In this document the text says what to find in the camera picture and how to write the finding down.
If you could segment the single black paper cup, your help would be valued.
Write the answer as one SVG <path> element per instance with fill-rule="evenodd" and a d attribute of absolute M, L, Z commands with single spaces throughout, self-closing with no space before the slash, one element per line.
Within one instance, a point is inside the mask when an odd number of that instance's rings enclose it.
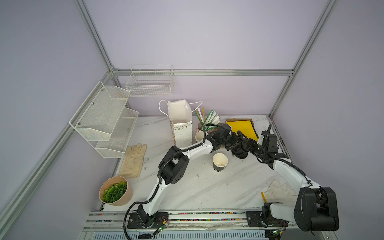
<path fill-rule="evenodd" d="M 228 163 L 228 157 L 223 153 L 217 153 L 213 156 L 213 167 L 217 172 L 224 170 Z"/>

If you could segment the stack of paper cups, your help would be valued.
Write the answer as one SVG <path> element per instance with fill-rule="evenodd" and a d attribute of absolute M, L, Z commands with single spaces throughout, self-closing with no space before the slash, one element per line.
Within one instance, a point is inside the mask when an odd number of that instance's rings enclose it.
<path fill-rule="evenodd" d="M 195 135 L 196 143 L 202 142 L 205 139 L 206 135 L 207 135 L 207 132 L 204 132 L 204 131 L 197 132 Z"/>

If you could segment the stack of black lids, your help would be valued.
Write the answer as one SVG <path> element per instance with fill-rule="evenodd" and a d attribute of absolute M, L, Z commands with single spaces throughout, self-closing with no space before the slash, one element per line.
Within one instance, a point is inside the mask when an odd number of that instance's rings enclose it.
<path fill-rule="evenodd" d="M 231 152 L 235 157 L 242 160 L 248 156 L 248 151 L 244 150 L 241 146 L 233 148 Z"/>

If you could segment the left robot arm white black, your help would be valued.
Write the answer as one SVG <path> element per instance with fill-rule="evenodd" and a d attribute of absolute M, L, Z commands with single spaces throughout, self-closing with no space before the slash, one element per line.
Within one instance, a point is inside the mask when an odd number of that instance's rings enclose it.
<path fill-rule="evenodd" d="M 184 176 L 190 161 L 208 155 L 225 147 L 227 151 L 233 149 L 245 150 L 249 140 L 241 131 L 234 132 L 227 124 L 202 126 L 203 139 L 194 145 L 184 148 L 171 147 L 161 163 L 157 173 L 157 182 L 147 200 L 134 202 L 127 210 L 124 217 L 124 228 L 131 213 L 138 215 L 142 226 L 149 227 L 154 221 L 154 215 L 159 211 L 168 187 L 178 183 Z"/>

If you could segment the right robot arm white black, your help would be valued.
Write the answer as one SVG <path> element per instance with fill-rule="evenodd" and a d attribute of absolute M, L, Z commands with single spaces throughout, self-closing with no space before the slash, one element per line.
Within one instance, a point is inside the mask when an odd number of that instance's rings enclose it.
<path fill-rule="evenodd" d="M 261 214 L 265 224 L 271 220 L 284 220 L 294 223 L 304 232 L 339 229 L 335 191 L 312 181 L 286 154 L 280 153 L 275 135 L 264 131 L 261 144 L 242 133 L 239 133 L 239 137 L 242 139 L 242 150 L 253 154 L 260 163 L 267 164 L 279 173 L 297 194 L 293 207 L 278 202 L 265 203 Z"/>

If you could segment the white paper takeout bag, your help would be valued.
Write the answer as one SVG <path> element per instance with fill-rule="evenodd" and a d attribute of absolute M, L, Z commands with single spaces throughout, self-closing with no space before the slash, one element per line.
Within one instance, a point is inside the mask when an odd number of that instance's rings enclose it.
<path fill-rule="evenodd" d="M 193 111 L 197 110 L 203 101 L 188 103 L 186 100 L 169 102 L 160 100 L 159 110 L 169 118 L 174 138 L 178 148 L 192 145 L 193 142 Z"/>

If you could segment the pink straw holder cup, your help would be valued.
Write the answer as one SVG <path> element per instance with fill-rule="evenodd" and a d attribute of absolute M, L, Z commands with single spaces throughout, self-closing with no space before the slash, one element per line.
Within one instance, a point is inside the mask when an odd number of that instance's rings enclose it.
<path fill-rule="evenodd" d="M 196 128 L 196 131 L 197 131 L 197 132 L 200 132 L 200 131 L 205 130 L 206 133 L 209 134 L 209 133 L 211 132 L 211 130 L 209 130 L 209 128 L 210 128 L 210 126 L 205 126 L 205 127 L 203 127 L 203 125 L 202 125 L 201 123 L 198 123 L 197 128 Z"/>

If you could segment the beige glove left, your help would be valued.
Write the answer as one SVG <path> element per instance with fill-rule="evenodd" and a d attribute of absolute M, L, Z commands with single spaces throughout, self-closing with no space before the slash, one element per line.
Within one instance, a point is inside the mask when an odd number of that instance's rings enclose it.
<path fill-rule="evenodd" d="M 119 176 L 126 179 L 139 178 L 143 168 L 146 151 L 147 145 L 137 144 L 128 146 L 119 171 Z"/>

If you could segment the brown bowl with greens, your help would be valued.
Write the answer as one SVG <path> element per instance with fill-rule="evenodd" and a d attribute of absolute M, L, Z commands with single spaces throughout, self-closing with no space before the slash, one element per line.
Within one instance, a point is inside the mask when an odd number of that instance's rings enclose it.
<path fill-rule="evenodd" d="M 111 206 L 123 206 L 133 197 L 133 190 L 127 179 L 115 176 L 106 180 L 100 188 L 99 199 Z"/>

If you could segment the white mesh two-tier shelf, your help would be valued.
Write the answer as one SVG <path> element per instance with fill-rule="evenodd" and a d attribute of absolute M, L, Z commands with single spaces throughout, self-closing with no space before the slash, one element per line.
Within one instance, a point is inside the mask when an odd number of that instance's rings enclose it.
<path fill-rule="evenodd" d="M 130 92 L 98 82 L 70 126 L 104 159 L 124 157 L 139 112 L 128 108 Z"/>

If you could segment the yellow handled tool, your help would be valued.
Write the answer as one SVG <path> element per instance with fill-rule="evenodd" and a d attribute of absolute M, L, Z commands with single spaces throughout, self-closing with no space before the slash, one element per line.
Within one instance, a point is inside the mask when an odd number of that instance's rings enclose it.
<path fill-rule="evenodd" d="M 261 195 L 262 195 L 262 199 L 263 199 L 264 203 L 267 203 L 268 201 L 266 200 L 264 192 L 261 192 Z"/>

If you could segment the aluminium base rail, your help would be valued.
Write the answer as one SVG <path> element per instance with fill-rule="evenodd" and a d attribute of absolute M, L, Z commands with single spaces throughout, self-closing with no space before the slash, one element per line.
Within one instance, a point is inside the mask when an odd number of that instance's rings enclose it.
<path fill-rule="evenodd" d="M 170 211 L 156 214 L 149 228 L 124 211 L 91 212 L 81 240 L 335 240 L 334 232 L 303 232 L 292 222 L 261 221 L 260 209 Z"/>

